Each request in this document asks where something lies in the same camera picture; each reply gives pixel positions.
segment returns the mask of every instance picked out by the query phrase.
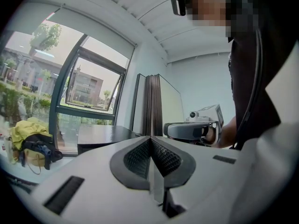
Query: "black slot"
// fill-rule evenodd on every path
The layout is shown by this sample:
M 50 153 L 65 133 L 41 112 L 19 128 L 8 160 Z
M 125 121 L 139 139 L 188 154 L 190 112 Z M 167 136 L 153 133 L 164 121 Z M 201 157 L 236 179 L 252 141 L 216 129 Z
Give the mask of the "black slot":
M 70 202 L 79 187 L 82 185 L 84 179 L 80 177 L 71 176 L 59 190 L 54 193 L 49 201 L 44 205 L 50 211 L 60 215 L 66 205 Z
M 219 156 L 219 155 L 215 155 L 213 157 L 213 159 L 216 159 L 216 160 L 221 161 L 221 162 L 227 162 L 227 163 L 230 163 L 230 164 L 235 163 L 235 159 L 228 158 L 228 157 L 223 157 L 223 156 Z

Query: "table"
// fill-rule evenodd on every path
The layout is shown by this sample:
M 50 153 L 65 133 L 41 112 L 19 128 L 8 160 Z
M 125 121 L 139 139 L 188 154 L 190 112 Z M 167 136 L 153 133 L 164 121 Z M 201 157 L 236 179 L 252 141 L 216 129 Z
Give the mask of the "table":
M 136 134 L 113 125 L 81 125 L 78 133 L 78 155 L 88 150 L 136 138 Z

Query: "white wall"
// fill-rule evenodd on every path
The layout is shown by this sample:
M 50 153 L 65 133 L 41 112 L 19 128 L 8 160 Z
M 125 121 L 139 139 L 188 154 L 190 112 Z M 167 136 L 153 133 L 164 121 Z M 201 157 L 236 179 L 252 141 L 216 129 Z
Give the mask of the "white wall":
M 176 89 L 181 93 L 184 118 L 190 111 L 220 104 L 224 124 L 235 116 L 228 53 L 211 54 L 172 63 Z
M 160 74 L 170 83 L 173 82 L 171 66 L 166 67 L 160 55 L 151 46 L 145 43 L 137 46 L 128 68 L 116 125 L 129 128 L 136 78 L 139 73 L 145 77 Z

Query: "ceiling panel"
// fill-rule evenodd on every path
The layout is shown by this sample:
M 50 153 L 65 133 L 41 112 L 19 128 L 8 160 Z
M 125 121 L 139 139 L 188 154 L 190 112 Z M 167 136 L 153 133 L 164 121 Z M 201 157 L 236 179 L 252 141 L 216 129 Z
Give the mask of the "ceiling panel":
M 218 28 L 196 27 L 187 17 L 172 12 L 170 0 L 112 0 L 132 14 L 159 42 L 168 60 L 229 51 L 225 33 Z

